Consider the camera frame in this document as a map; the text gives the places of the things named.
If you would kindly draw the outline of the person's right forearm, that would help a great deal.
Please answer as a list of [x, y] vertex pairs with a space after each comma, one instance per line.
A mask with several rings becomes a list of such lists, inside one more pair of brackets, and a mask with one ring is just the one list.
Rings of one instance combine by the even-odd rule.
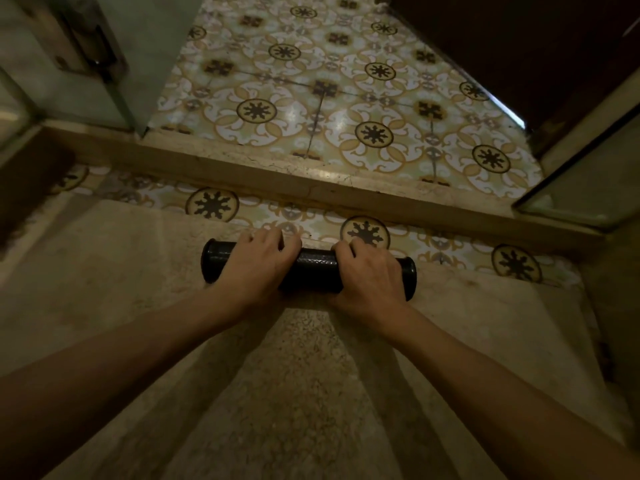
[[436, 388], [493, 462], [517, 480], [640, 480], [640, 459], [414, 308], [371, 323]]

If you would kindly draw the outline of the person's right hand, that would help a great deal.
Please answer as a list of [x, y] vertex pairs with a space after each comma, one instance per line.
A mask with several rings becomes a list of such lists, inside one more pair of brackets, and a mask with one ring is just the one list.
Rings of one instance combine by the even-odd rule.
[[406, 307], [401, 266], [386, 249], [364, 265], [339, 265], [343, 288], [332, 306], [372, 330], [385, 334], [394, 316]]

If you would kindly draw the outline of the person's left hand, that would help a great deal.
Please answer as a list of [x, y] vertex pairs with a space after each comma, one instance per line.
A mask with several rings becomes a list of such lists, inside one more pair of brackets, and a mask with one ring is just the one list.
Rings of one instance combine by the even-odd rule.
[[242, 262], [237, 243], [221, 275], [212, 285], [216, 320], [226, 327], [273, 298], [293, 262]]

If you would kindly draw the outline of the person's left forearm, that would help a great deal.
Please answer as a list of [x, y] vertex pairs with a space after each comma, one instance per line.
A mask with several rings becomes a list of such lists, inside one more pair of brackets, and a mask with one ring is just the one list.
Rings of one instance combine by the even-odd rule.
[[0, 377], [0, 476], [45, 476], [248, 307], [216, 285]]

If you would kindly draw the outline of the glass shower door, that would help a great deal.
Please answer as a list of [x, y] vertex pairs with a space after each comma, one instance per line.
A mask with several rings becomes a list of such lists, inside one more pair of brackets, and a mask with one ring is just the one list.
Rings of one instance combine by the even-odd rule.
[[143, 136], [203, 0], [98, 0], [128, 64], [118, 83], [63, 72], [17, 0], [0, 0], [0, 109]]

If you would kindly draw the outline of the black mat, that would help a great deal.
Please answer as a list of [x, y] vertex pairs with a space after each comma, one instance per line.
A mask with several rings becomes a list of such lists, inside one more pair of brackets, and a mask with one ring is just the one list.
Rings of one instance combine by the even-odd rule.
[[[211, 284], [219, 279], [228, 262], [235, 242], [210, 239], [203, 247], [200, 265], [204, 281]], [[396, 258], [401, 266], [404, 296], [411, 300], [417, 288], [417, 267], [410, 257]], [[279, 289], [285, 292], [311, 291], [340, 293], [343, 288], [339, 264], [331, 250], [302, 248], [296, 261], [285, 275]]]

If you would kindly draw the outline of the dark wooden door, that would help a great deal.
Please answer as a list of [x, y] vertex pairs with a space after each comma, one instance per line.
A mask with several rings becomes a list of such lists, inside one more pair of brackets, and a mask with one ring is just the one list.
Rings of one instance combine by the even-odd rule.
[[640, 0], [391, 0], [524, 121], [535, 158], [640, 68]]

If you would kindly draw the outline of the beige floor mat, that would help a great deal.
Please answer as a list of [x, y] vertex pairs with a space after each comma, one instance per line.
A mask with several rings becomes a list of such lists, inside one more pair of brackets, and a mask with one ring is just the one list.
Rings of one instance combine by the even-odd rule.
[[[239, 226], [64, 193], [0, 245], [0, 374], [204, 288]], [[578, 290], [418, 265], [411, 304], [622, 444]], [[188, 355], [47, 480], [504, 480], [432, 385], [302, 294]]]

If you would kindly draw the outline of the metal door hinge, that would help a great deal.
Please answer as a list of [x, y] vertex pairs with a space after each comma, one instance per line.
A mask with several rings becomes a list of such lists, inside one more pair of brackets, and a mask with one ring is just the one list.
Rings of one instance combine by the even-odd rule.
[[17, 0], [30, 30], [63, 72], [118, 83], [128, 64], [98, 0]]

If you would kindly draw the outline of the marble shower threshold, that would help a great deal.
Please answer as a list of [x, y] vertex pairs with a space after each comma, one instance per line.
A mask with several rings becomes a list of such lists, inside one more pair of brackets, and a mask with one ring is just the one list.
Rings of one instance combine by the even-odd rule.
[[513, 200], [377, 172], [346, 169], [248, 146], [150, 130], [142, 138], [60, 120], [44, 129], [78, 161], [191, 184], [227, 186], [272, 198], [361, 210], [379, 219], [571, 256], [606, 236], [585, 226], [528, 216]]

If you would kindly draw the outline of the fixed glass panel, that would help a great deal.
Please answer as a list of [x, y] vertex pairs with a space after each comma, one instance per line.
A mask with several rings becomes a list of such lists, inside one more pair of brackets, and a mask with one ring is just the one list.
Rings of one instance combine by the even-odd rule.
[[640, 216], [640, 103], [513, 207], [600, 231]]

